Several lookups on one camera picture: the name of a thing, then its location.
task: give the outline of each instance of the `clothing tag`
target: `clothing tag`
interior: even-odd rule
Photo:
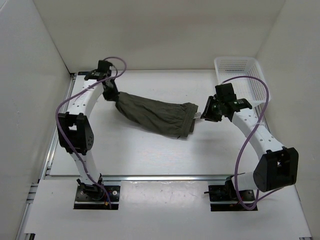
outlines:
[[[200,117],[201,117],[201,112],[198,111],[198,112],[196,112],[196,113],[194,114],[193,119],[199,119]]]

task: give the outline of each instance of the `white laundry basket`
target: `white laundry basket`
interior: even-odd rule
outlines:
[[[258,61],[253,57],[221,56],[214,60],[214,66],[219,83],[237,76],[252,76],[266,83]],[[265,103],[266,90],[257,80],[237,78],[229,83],[232,83],[237,98],[247,99],[252,107]]]

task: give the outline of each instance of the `white wall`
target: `white wall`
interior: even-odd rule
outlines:
[[[0,0],[1,240],[17,233],[69,81],[32,0]]]
[[[320,1],[287,0],[257,58],[273,97],[268,124],[299,152],[296,188],[320,239]]]
[[[121,56],[129,69],[212,69],[256,56],[284,0],[34,0],[71,72]]]

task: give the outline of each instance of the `dark green cloth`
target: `dark green cloth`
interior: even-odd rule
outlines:
[[[146,129],[172,137],[187,137],[194,129],[198,106],[187,102],[167,103],[120,92],[116,108]]]

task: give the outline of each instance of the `plastic basket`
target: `plastic basket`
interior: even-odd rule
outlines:
[[[214,60],[214,66],[219,83],[236,76],[252,76],[267,84],[258,61],[253,57],[221,56]],[[265,103],[266,90],[260,82],[250,78],[237,78],[229,83],[232,83],[238,99],[247,99],[253,107]]]

